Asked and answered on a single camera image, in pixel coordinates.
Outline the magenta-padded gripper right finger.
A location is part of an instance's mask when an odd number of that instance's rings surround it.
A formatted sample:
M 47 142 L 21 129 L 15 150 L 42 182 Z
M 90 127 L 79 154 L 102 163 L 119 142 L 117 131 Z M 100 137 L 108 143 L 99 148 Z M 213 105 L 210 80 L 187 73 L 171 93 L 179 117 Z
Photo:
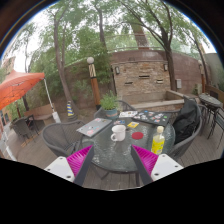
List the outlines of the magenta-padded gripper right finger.
M 156 155 L 136 145 L 131 146 L 131 155 L 144 185 L 183 169 L 167 154 Z

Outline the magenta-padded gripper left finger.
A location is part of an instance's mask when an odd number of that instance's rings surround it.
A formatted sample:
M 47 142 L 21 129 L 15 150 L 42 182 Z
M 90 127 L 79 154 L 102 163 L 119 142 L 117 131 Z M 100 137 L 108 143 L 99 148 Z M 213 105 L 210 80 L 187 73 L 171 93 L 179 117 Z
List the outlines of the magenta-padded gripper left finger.
M 93 156 L 94 146 L 90 145 L 68 157 L 59 156 L 45 171 L 82 186 Z

